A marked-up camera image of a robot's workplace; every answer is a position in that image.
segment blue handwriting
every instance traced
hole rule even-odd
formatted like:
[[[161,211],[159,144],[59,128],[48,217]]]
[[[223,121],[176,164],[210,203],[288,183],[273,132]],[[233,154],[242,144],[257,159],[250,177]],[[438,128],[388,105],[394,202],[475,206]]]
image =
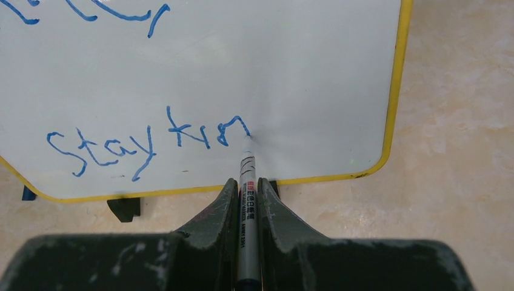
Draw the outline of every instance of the blue handwriting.
[[[25,18],[25,16],[23,16],[23,14],[21,14],[21,12],[16,9],[16,7],[13,6],[13,4],[9,3],[7,0],[0,0],[0,3],[4,4],[5,6],[7,6],[10,10],[12,10],[14,13],[16,13],[16,15],[18,15],[18,17],[21,18],[21,20],[23,20],[23,22],[25,24],[28,24],[28,25],[32,25],[32,24],[36,24],[39,22],[39,19],[27,19]],[[32,3],[33,2],[28,2],[30,5],[32,6],[36,6],[37,4],[33,5]]]
[[[65,1],[68,4],[68,6],[70,6],[70,8],[77,15],[79,15],[83,20],[88,21],[88,22],[92,22],[92,21],[95,21],[95,20],[98,19],[98,16],[96,16],[96,15],[87,16],[87,15],[83,14],[83,12],[80,11],[79,8],[77,8],[77,6],[75,6],[72,3],[72,0],[65,0]],[[36,7],[36,6],[38,6],[41,3],[39,0],[27,0],[27,2],[32,7]],[[119,18],[119,19],[125,20],[125,21],[146,21],[146,20],[150,19],[150,17],[152,16],[152,11],[151,10],[148,10],[147,13],[144,14],[144,15],[130,15],[129,16],[129,15],[125,15],[123,13],[120,13],[120,12],[110,8],[109,6],[107,6],[104,3],[102,3],[100,0],[91,0],[91,2],[96,4],[99,8],[101,8],[102,10],[108,12],[109,14],[111,14],[111,15]],[[0,3],[4,4],[10,10],[12,10],[12,12],[14,12],[16,15],[18,15],[18,17],[20,17],[25,24],[33,25],[33,24],[37,24],[39,22],[39,19],[27,19],[8,0],[0,0]],[[170,6],[168,4],[163,4],[161,6],[161,8],[159,8],[157,13],[155,13],[155,16],[153,17],[153,19],[152,19],[152,21],[150,23],[150,28],[149,28],[149,31],[148,31],[148,38],[151,38],[153,36],[153,31],[155,29],[155,25],[157,24],[157,22],[161,18],[162,14],[164,12],[166,12],[166,11],[171,11],[171,8],[170,8]]]
[[[198,138],[196,136],[193,136],[193,135],[191,135],[189,133],[184,132],[185,129],[188,129],[189,127],[192,127],[191,124],[184,124],[184,125],[181,125],[181,126],[177,126],[176,125],[175,121],[172,118],[172,112],[171,112],[171,107],[170,106],[166,107],[166,114],[167,114],[167,117],[168,117],[168,121],[172,125],[172,127],[168,129],[168,132],[176,133],[177,146],[178,147],[182,147],[182,135],[184,135],[184,136],[187,136],[187,137],[191,138],[193,141],[198,141],[198,142],[201,142],[201,143],[205,144],[205,147],[207,148],[207,150],[209,150],[211,148],[211,146],[209,144],[209,141],[207,139],[207,135],[205,134],[205,128],[206,128],[205,125],[202,125],[202,126],[199,127],[199,131],[200,131],[200,134],[202,135],[202,138]],[[218,142],[220,144],[222,144],[222,145],[224,145],[226,147],[229,146],[229,143],[227,142],[227,138],[225,137],[225,132],[226,132],[227,128],[232,126],[236,121],[239,121],[239,123],[241,124],[242,129],[244,130],[245,134],[246,135],[250,135],[250,131],[248,130],[248,127],[246,126],[246,124],[244,123],[242,118],[240,116],[236,115],[228,123],[220,123],[218,125],[219,136],[216,139],[218,140]],[[126,147],[122,146],[121,142],[119,140],[117,140],[117,139],[108,139],[108,140],[106,140],[105,143],[104,143],[104,150],[107,150],[113,156],[117,157],[114,160],[106,161],[106,162],[98,161],[97,157],[93,153],[93,149],[95,149],[95,151],[98,150],[95,147],[95,146],[98,146],[98,144],[96,142],[94,142],[94,141],[91,141],[91,140],[88,140],[88,139],[84,138],[84,134],[80,131],[80,129],[76,128],[76,131],[77,131],[78,138],[81,141],[81,143],[77,147],[77,149],[79,149],[79,150],[84,150],[85,149],[86,152],[88,153],[89,157],[91,157],[91,159],[95,162],[95,164],[100,166],[100,167],[108,167],[108,166],[116,165],[119,162],[119,158],[121,158],[121,157],[123,157],[125,155],[133,156],[133,155],[139,153],[139,151],[141,151],[141,152],[145,153],[146,155],[148,155],[148,157],[145,160],[145,163],[143,163],[143,165],[140,166],[136,170],[134,175],[132,176],[132,179],[131,179],[132,182],[136,182],[136,181],[141,179],[141,177],[140,177],[141,172],[150,165],[150,161],[152,160],[152,158],[157,155],[154,152],[154,149],[153,149],[152,132],[151,132],[151,127],[149,125],[147,126],[147,142],[148,142],[148,146],[142,145],[141,143],[137,142],[136,139],[134,139],[134,137],[132,137],[132,136],[129,136],[129,139],[133,143],[132,146],[129,147],[130,150],[127,149]],[[65,137],[61,133],[50,132],[50,133],[47,134],[47,142],[48,142],[48,144],[50,144],[50,146],[53,147],[60,154],[65,155],[65,156],[72,156],[72,157],[80,160],[82,162],[82,169],[80,170],[80,172],[78,172],[78,173],[72,172],[72,174],[75,177],[82,176],[85,173],[85,170],[86,170],[86,168],[88,166],[86,159],[81,157],[81,156],[79,156],[78,153],[66,152],[66,151],[60,149],[59,147],[57,147],[53,143],[53,139],[52,139],[55,136],[58,136],[60,138],[64,138]]]

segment yellow border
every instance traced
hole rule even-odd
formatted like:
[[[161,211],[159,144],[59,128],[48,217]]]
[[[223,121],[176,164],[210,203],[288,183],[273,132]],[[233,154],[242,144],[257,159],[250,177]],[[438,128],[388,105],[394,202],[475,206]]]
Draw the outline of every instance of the yellow border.
[[[407,48],[407,36],[409,35],[409,22],[410,14],[412,12],[413,0],[402,0],[400,6],[400,14],[398,21],[398,32],[396,35],[396,50],[395,59],[393,63],[393,74],[391,78],[391,87],[389,91],[389,106],[387,108],[387,118],[385,120],[385,134],[384,134],[384,145],[382,148],[382,156],[378,162],[366,171],[355,173],[355,174],[343,174],[343,175],[331,175],[331,176],[320,176],[312,178],[298,178],[278,181],[279,185],[291,185],[299,183],[312,183],[312,182],[323,182],[341,179],[360,178],[371,175],[378,171],[389,158],[391,152],[391,143],[393,141],[393,132],[395,129],[396,119],[396,108],[398,106],[398,96],[400,94],[401,77],[403,71],[403,63],[405,60],[405,50]],[[106,199],[118,199],[118,198],[134,198],[134,197],[147,197],[147,196],[160,196],[170,195],[179,193],[195,193],[195,192],[207,192],[221,190],[223,186],[208,186],[208,187],[195,187],[186,189],[175,189],[175,190],[158,190],[152,192],[141,192],[131,194],[116,194],[107,196],[94,196],[85,198],[70,198],[70,199],[58,199],[41,193],[27,179],[25,179],[18,171],[16,171],[6,160],[0,156],[0,163],[8,168],[23,184],[25,184],[32,192],[38,196],[44,197],[54,202],[85,202],[95,200],[106,200]]]

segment yellow whiteboard frame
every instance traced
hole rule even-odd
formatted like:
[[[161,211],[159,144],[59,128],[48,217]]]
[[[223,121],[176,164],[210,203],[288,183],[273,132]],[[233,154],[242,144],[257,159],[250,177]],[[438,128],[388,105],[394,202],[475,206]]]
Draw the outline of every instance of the yellow whiteboard frame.
[[[398,32],[396,34],[396,49],[395,58],[393,62],[393,73],[391,77],[391,86],[389,89],[389,105],[387,107],[387,117],[385,119],[385,133],[384,143],[382,147],[382,156],[378,162],[371,168],[354,174],[342,174],[342,175],[330,175],[330,176],[319,176],[311,178],[297,178],[287,179],[278,181],[279,185],[291,185],[300,183],[313,183],[313,182],[324,182],[342,179],[352,179],[369,176],[372,173],[378,171],[389,159],[391,152],[391,145],[393,141],[393,132],[395,129],[396,119],[396,108],[398,107],[398,98],[400,94],[400,85],[403,72],[403,64],[405,61],[405,51],[407,48],[407,37],[409,35],[409,23],[410,15],[412,12],[413,0],[402,0],[400,6],[400,14],[398,21]],[[186,189],[174,189],[174,190],[157,190],[151,192],[139,192],[130,194],[114,194],[105,196],[94,196],[94,197],[83,197],[83,198],[70,198],[70,199],[59,199],[48,196],[41,193],[36,187],[34,187],[27,179],[25,179],[16,169],[14,169],[4,158],[0,156],[0,163],[3,164],[9,171],[12,172],[20,181],[25,184],[32,192],[36,195],[46,198],[54,202],[61,203],[73,203],[73,202],[86,202],[86,201],[97,201],[107,199],[119,199],[119,198],[135,198],[135,197],[148,197],[148,196],[161,196],[171,194],[182,194],[182,193],[196,193],[196,192],[208,192],[208,191],[219,191],[223,186],[207,186],[207,187],[194,187]]]

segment white board surface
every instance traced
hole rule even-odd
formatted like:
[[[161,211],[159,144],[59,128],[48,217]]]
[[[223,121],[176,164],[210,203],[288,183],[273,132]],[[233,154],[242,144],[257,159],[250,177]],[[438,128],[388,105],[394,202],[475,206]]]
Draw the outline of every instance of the white board surface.
[[[0,2],[0,156],[45,195],[224,184],[241,121],[269,179],[382,156],[401,0],[36,2]]]

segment whiteboard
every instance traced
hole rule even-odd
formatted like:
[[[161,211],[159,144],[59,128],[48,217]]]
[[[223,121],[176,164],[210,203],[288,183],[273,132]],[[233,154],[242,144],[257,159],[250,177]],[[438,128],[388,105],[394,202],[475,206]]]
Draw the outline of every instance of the whiteboard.
[[[246,134],[258,176],[366,175],[389,154],[401,7],[0,0],[0,156],[57,201],[215,189]]]

